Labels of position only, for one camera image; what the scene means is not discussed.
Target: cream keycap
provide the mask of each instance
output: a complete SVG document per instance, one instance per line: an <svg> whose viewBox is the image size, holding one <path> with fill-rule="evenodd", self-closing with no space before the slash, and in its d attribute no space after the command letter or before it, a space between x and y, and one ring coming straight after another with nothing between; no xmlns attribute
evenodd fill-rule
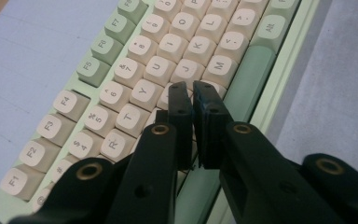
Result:
<svg viewBox="0 0 358 224"><path fill-rule="evenodd" d="M101 104L115 111L120 109L130 100L131 89L115 81L108 81L101 88Z"/></svg>
<svg viewBox="0 0 358 224"><path fill-rule="evenodd" d="M182 5L182 11L201 20L210 4L211 0L185 0Z"/></svg>
<svg viewBox="0 0 358 224"><path fill-rule="evenodd" d="M138 137L150 113L132 104L126 104L117 116L116 127L133 137Z"/></svg>
<svg viewBox="0 0 358 224"><path fill-rule="evenodd" d="M48 114L40 121L36 131L50 142L62 147L75 123L60 114Z"/></svg>
<svg viewBox="0 0 358 224"><path fill-rule="evenodd" d="M116 117L117 112L103 105L95 105L86 116L84 124L88 129L105 137L115 127Z"/></svg>
<svg viewBox="0 0 358 224"><path fill-rule="evenodd" d="M168 110L168 97L169 97L169 88L173 83L168 83L167 86L165 86L164 91L162 92L161 96L158 99L157 102L157 107L163 110ZM187 85L187 95L188 97L191 97L191 95L193 94L192 91L190 91L189 86Z"/></svg>
<svg viewBox="0 0 358 224"><path fill-rule="evenodd" d="M60 152L60 148L45 138L29 141L20 152L19 159L24 164L46 173Z"/></svg>
<svg viewBox="0 0 358 224"><path fill-rule="evenodd" d="M135 138L126 133L113 129L103 140L101 153L112 161L120 161L130 154Z"/></svg>
<svg viewBox="0 0 358 224"><path fill-rule="evenodd" d="M153 13L172 22L181 7L182 2L179 0L158 0L154 5Z"/></svg>
<svg viewBox="0 0 358 224"><path fill-rule="evenodd" d="M88 157L96 157L100 154L103 143L101 136L89 130L82 130L75 134L69 145L69 152L83 160Z"/></svg>
<svg viewBox="0 0 358 224"><path fill-rule="evenodd" d="M238 0L212 0L206 14L215 14L229 21L237 7Z"/></svg>
<svg viewBox="0 0 358 224"><path fill-rule="evenodd" d="M215 49L216 44L210 38L197 35L191 39L183 58L200 63L205 67L211 60Z"/></svg>
<svg viewBox="0 0 358 224"><path fill-rule="evenodd" d="M63 173L65 173L65 171L67 171L69 167L71 167L73 164L75 164L78 161L79 161L78 158L70 154L64 157L63 159L59 160L52 170L51 181L57 183L60 180Z"/></svg>
<svg viewBox="0 0 358 224"><path fill-rule="evenodd" d="M214 87L214 89L217 91L217 93L219 94L220 98L222 98L222 99L225 98L225 95L226 95L226 92L227 92L226 88L222 87L221 85L219 85L219 84L217 84L215 82L208 81L208 80L205 80L205 79L202 79L201 82L211 84Z"/></svg>
<svg viewBox="0 0 358 224"><path fill-rule="evenodd" d="M146 79L140 79L132 90L130 102L151 112L162 91L161 86Z"/></svg>
<svg viewBox="0 0 358 224"><path fill-rule="evenodd" d="M179 12L172 21L170 34L182 36L189 41L196 33L199 25L200 20L195 16L185 12Z"/></svg>
<svg viewBox="0 0 358 224"><path fill-rule="evenodd" d="M1 181L0 188L24 201L29 201L45 175L25 164L11 168Z"/></svg>
<svg viewBox="0 0 358 224"><path fill-rule="evenodd" d="M159 42L157 55L179 63L188 46L188 41L179 35L166 34Z"/></svg>
<svg viewBox="0 0 358 224"><path fill-rule="evenodd" d="M214 55L205 69L202 78L228 88L231 79L237 71L238 64L223 55Z"/></svg>
<svg viewBox="0 0 358 224"><path fill-rule="evenodd" d="M114 80L125 86L133 88L144 75L145 66L131 58L121 59L116 68Z"/></svg>
<svg viewBox="0 0 358 224"><path fill-rule="evenodd" d="M156 55L158 44L150 38L137 35L129 44L127 56L133 60L147 65L150 58Z"/></svg>
<svg viewBox="0 0 358 224"><path fill-rule="evenodd" d="M49 184L45 188L36 193L36 197L32 201L32 211L37 212L45 204L54 184Z"/></svg>
<svg viewBox="0 0 358 224"><path fill-rule="evenodd" d="M248 45L249 40L243 34L238 32L226 32L220 40L214 54L228 56L237 64L240 64Z"/></svg>
<svg viewBox="0 0 358 224"><path fill-rule="evenodd" d="M235 11L227 26L227 31L239 32L246 36L247 39L252 39L255 32L255 27L259 22L255 11L250 8L241 8Z"/></svg>
<svg viewBox="0 0 358 224"><path fill-rule="evenodd" d="M175 67L176 63L159 56L154 56L146 66L144 78L160 86L165 86L170 81Z"/></svg>
<svg viewBox="0 0 358 224"><path fill-rule="evenodd" d="M141 35L159 43L162 37L168 33L170 23L156 14L150 14L142 23Z"/></svg>
<svg viewBox="0 0 358 224"><path fill-rule="evenodd" d="M53 102L54 108L68 119L78 121L90 99L75 91L60 91Z"/></svg>
<svg viewBox="0 0 358 224"><path fill-rule="evenodd" d="M201 35L212 39L216 44L225 32L227 22L219 15L208 14L202 19L196 35Z"/></svg>
<svg viewBox="0 0 358 224"><path fill-rule="evenodd" d="M269 0L241 0L237 8L251 8L260 18Z"/></svg>
<svg viewBox="0 0 358 224"><path fill-rule="evenodd" d="M193 90L194 80L200 80L205 67L189 59L182 59L176 66L171 77L171 83L184 81L189 90Z"/></svg>

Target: mechanical keyboard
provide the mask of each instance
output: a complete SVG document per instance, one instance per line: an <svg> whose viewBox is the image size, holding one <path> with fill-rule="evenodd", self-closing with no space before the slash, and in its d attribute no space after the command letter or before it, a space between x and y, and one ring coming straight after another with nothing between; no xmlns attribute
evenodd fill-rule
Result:
<svg viewBox="0 0 358 224"><path fill-rule="evenodd" d="M87 157L131 154L168 87L212 84L235 120L269 128L319 1L120 0L0 186L0 222L43 204ZM207 219L218 171L178 171L175 223Z"/></svg>

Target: keycap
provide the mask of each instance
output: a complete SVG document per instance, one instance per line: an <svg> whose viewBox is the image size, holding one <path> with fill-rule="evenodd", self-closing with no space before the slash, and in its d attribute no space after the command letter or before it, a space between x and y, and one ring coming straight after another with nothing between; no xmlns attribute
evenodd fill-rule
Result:
<svg viewBox="0 0 358 224"><path fill-rule="evenodd" d="M256 16L253 9L241 8L235 11L227 26L227 31L242 33L250 40L252 39L258 22L259 18Z"/></svg>
<svg viewBox="0 0 358 224"><path fill-rule="evenodd" d="M190 40L196 33L200 20L191 14L179 12L176 14L170 27L170 34L179 35Z"/></svg>
<svg viewBox="0 0 358 224"><path fill-rule="evenodd" d="M227 89L222 87L221 85L215 83L215 82L212 82L212 81L208 81L208 80L205 80L205 79L202 79L201 80L202 82L205 82L205 83L208 83L208 84L211 84L214 89L217 91L217 93L219 94L220 98L224 99L225 98L225 95L226 95L226 92L227 92Z"/></svg>
<svg viewBox="0 0 358 224"><path fill-rule="evenodd" d="M202 78L228 88L237 70L238 64L223 55L214 55L205 69Z"/></svg>
<svg viewBox="0 0 358 224"><path fill-rule="evenodd" d="M150 114L149 118L146 121L146 124L145 124L144 128L149 126L150 124L156 123L156 114L157 114L158 110L160 110L160 108L155 107L153 109L152 113Z"/></svg>
<svg viewBox="0 0 358 224"><path fill-rule="evenodd" d="M269 0L240 0L238 8L251 8L260 18Z"/></svg>
<svg viewBox="0 0 358 224"><path fill-rule="evenodd" d="M261 92L263 81L267 78L274 61L275 53L272 49L253 46L246 50L241 66L238 68L241 76L233 78L224 100L225 104L232 105L227 109L234 120L244 121L250 118L253 110L245 108L253 108L255 105L258 100L256 96ZM238 90L242 90L243 94L238 94Z"/></svg>
<svg viewBox="0 0 358 224"><path fill-rule="evenodd" d="M123 45L108 35L98 35L90 48L94 58L112 65L123 49Z"/></svg>
<svg viewBox="0 0 358 224"><path fill-rule="evenodd" d="M287 20L283 16L268 15L262 19L251 40L250 46L265 46L278 53L282 39L286 34Z"/></svg>
<svg viewBox="0 0 358 224"><path fill-rule="evenodd" d="M147 4L142 0L119 0L118 13L137 24L147 10Z"/></svg>
<svg viewBox="0 0 358 224"><path fill-rule="evenodd" d="M168 33L170 23L156 14L150 14L142 23L141 35L149 37L159 43L162 37Z"/></svg>
<svg viewBox="0 0 358 224"><path fill-rule="evenodd" d="M182 2L179 0L158 0L154 5L153 13L172 22L181 7Z"/></svg>
<svg viewBox="0 0 358 224"><path fill-rule="evenodd" d="M238 0L212 0L206 14L215 14L229 21L237 7Z"/></svg>
<svg viewBox="0 0 358 224"><path fill-rule="evenodd" d="M71 167L73 164L78 162L79 159L73 155L68 155L63 159L59 160L55 167L53 168L53 172L51 173L51 181L57 183L60 180L61 176Z"/></svg>
<svg viewBox="0 0 358 224"><path fill-rule="evenodd" d="M221 16L208 14L202 19L196 35L208 37L217 44L225 32L226 27L227 22Z"/></svg>
<svg viewBox="0 0 358 224"><path fill-rule="evenodd" d="M166 34L158 45L157 55L179 63L188 46L188 41L179 35Z"/></svg>
<svg viewBox="0 0 358 224"><path fill-rule="evenodd" d="M121 59L115 68L115 81L133 88L144 75L145 66L131 58Z"/></svg>
<svg viewBox="0 0 358 224"><path fill-rule="evenodd" d="M52 143L62 147L75 123L60 114L48 114L43 117L36 131Z"/></svg>
<svg viewBox="0 0 358 224"><path fill-rule="evenodd" d="M78 65L76 71L80 80L93 87L99 87L109 69L109 64L99 61L96 58L86 56Z"/></svg>
<svg viewBox="0 0 358 224"><path fill-rule="evenodd" d="M194 80L200 80L205 67L189 59L182 59L172 74L171 82L184 81L189 90L193 90Z"/></svg>
<svg viewBox="0 0 358 224"><path fill-rule="evenodd" d="M75 91L63 90L53 102L54 108L68 119L78 121L90 99Z"/></svg>
<svg viewBox="0 0 358 224"><path fill-rule="evenodd" d="M280 15L290 21L295 13L297 5L298 0L270 0L265 13L267 15Z"/></svg>
<svg viewBox="0 0 358 224"><path fill-rule="evenodd" d="M101 104L115 111L120 109L130 100L131 89L115 81L108 81L101 88Z"/></svg>
<svg viewBox="0 0 358 224"><path fill-rule="evenodd" d="M121 131L138 137L149 115L149 112L136 105L126 104L117 116L116 126Z"/></svg>
<svg viewBox="0 0 358 224"><path fill-rule="evenodd" d="M135 24L115 10L104 25L107 35L125 44L135 29Z"/></svg>
<svg viewBox="0 0 358 224"><path fill-rule="evenodd" d="M120 161L130 154L135 138L113 129L103 140L101 153L112 161Z"/></svg>
<svg viewBox="0 0 358 224"><path fill-rule="evenodd" d="M140 79L132 90L130 102L151 112L162 91L163 88L159 85L146 79Z"/></svg>
<svg viewBox="0 0 358 224"><path fill-rule="evenodd" d="M133 60L147 65L150 58L156 54L158 44L143 35L137 35L129 45L127 56Z"/></svg>
<svg viewBox="0 0 358 224"><path fill-rule="evenodd" d="M101 136L89 130L82 130L72 138L72 142L69 144L69 152L81 160L96 157L100 154L102 143Z"/></svg>
<svg viewBox="0 0 358 224"><path fill-rule="evenodd" d="M170 81L175 67L176 63L159 56L154 56L146 66L144 78L160 86L165 86Z"/></svg>
<svg viewBox="0 0 358 224"><path fill-rule="evenodd" d="M0 188L13 196L29 201L45 175L27 165L11 168L2 179Z"/></svg>
<svg viewBox="0 0 358 224"><path fill-rule="evenodd" d="M182 11L201 20L210 4L211 0L185 0L182 5Z"/></svg>
<svg viewBox="0 0 358 224"><path fill-rule="evenodd" d="M60 148L45 138L29 141L22 149L19 159L24 164L46 173L60 152Z"/></svg>
<svg viewBox="0 0 358 224"><path fill-rule="evenodd" d="M238 32L226 32L222 36L214 54L228 56L236 63L240 63L248 45L249 40L243 34Z"/></svg>
<svg viewBox="0 0 358 224"><path fill-rule="evenodd" d="M216 49L216 44L205 36L194 36L183 54L184 59L189 59L206 66Z"/></svg>
<svg viewBox="0 0 358 224"><path fill-rule="evenodd" d="M168 93L169 93L169 88L172 84L173 83L170 82L165 86L164 91L162 92L162 94L159 97L158 102L157 102L158 108L161 108L163 110L168 110L168 96L169 96ZM189 88L189 86L187 85L187 95L188 95L188 97L191 98L191 96L193 95L193 92L191 90L189 90L188 88Z"/></svg>
<svg viewBox="0 0 358 224"><path fill-rule="evenodd" d="M41 189L37 192L35 200L32 202L32 211L37 212L43 206L46 199L48 198L49 194L51 193L51 189L53 188L54 184L49 184L45 188Z"/></svg>
<svg viewBox="0 0 358 224"><path fill-rule="evenodd" d="M86 116L84 124L98 135L105 137L115 127L117 112L102 105L95 105Z"/></svg>

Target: spacebar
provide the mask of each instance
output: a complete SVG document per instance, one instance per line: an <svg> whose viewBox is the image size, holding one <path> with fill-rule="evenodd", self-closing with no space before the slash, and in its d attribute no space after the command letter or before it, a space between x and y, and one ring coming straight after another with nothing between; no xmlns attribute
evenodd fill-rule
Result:
<svg viewBox="0 0 358 224"><path fill-rule="evenodd" d="M266 47L251 46L246 50L224 99L234 120L250 120L275 58L275 53Z"/></svg>

